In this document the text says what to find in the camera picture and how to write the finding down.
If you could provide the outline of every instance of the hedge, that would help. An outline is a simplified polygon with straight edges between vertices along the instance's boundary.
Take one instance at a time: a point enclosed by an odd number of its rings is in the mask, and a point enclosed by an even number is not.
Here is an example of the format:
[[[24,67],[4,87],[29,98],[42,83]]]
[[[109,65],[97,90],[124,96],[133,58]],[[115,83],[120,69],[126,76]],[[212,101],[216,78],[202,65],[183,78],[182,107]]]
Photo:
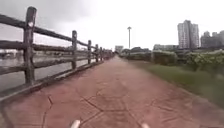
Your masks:
[[[126,55],[129,60],[144,60],[153,61],[156,64],[161,65],[174,65],[177,61],[177,55],[174,52],[164,52],[164,51],[153,51],[152,53],[132,53]]]
[[[129,60],[151,61],[151,53],[134,53],[126,56]]]
[[[187,54],[187,67],[211,73],[222,72],[224,68],[224,51]]]
[[[177,62],[177,55],[174,52],[153,51],[153,61],[161,65],[175,65]]]

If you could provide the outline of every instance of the water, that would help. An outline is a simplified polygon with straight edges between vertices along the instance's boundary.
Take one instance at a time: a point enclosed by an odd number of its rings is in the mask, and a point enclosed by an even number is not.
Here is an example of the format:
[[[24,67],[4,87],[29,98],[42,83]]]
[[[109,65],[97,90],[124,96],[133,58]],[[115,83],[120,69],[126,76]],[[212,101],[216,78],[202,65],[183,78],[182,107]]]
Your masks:
[[[34,58],[34,62],[46,61],[59,59],[59,57],[37,57]],[[23,59],[0,59],[0,67],[10,67],[23,64]],[[78,61],[77,66],[82,66],[87,64],[87,60]],[[41,79],[47,76],[52,76],[54,74],[60,73],[62,71],[71,69],[71,63],[64,63],[59,65],[54,65],[46,68],[40,68],[35,70],[35,79]],[[0,92],[7,90],[25,83],[24,72],[16,72],[5,75],[0,75]]]

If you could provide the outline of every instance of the wooden railing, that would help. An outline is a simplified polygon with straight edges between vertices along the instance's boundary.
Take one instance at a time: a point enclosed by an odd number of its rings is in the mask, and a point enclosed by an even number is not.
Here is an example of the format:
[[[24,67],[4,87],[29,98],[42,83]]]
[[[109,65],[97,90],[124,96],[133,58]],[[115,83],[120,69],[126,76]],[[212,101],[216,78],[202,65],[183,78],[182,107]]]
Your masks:
[[[0,40],[0,49],[16,49],[23,50],[24,64],[14,67],[0,68],[0,75],[24,71],[26,85],[35,84],[35,75],[34,70],[37,68],[43,68],[48,66],[53,66],[62,63],[71,62],[72,69],[77,69],[77,61],[88,60],[88,64],[91,64],[92,56],[95,56],[96,62],[103,61],[105,57],[110,57],[112,54],[111,50],[103,50],[102,47],[99,48],[98,44],[92,46],[91,40],[88,41],[88,44],[85,44],[77,40],[77,32],[72,31],[72,36],[67,37],[56,32],[39,28],[35,26],[37,10],[34,7],[29,7],[26,13],[26,19],[24,21],[17,20],[5,15],[0,14],[0,24],[5,24],[17,28],[23,29],[23,41],[7,41]],[[72,47],[56,47],[56,46],[47,46],[47,45],[37,45],[33,43],[34,33],[54,37],[57,39],[65,40],[72,42]],[[77,44],[87,47],[88,51],[77,50]],[[66,52],[72,54],[71,58],[57,59],[51,61],[43,61],[34,63],[34,50],[35,51],[58,51]],[[78,58],[78,53],[87,54],[85,58]]]

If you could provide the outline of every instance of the sky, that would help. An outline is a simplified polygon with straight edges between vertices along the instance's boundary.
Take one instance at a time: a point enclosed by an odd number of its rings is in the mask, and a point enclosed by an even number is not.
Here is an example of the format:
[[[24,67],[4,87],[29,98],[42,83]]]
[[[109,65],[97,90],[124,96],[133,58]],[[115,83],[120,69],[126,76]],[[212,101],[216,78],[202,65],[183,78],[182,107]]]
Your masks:
[[[99,44],[152,49],[154,44],[178,44],[177,24],[191,20],[204,31],[224,30],[222,0],[0,0],[0,13],[25,19],[28,6],[37,8],[36,25]],[[0,39],[22,40],[22,31],[0,24]],[[69,46],[70,42],[35,35],[35,43]]]

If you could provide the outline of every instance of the grass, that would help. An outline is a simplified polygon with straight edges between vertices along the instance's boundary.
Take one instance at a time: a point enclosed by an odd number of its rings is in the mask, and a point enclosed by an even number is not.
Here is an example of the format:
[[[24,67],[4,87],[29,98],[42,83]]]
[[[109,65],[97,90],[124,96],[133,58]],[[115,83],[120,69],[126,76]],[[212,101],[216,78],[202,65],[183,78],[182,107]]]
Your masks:
[[[224,108],[223,76],[212,77],[207,72],[193,72],[177,66],[153,65],[136,61],[132,63]]]

